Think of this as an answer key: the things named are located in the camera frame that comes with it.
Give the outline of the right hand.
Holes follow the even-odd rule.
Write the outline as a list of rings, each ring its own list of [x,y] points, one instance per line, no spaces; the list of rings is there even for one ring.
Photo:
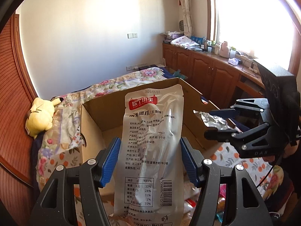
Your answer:
[[[291,144],[288,144],[284,149],[283,158],[288,158],[289,156],[293,155],[297,151],[298,146],[299,146],[299,143],[297,143],[294,146],[292,146]]]

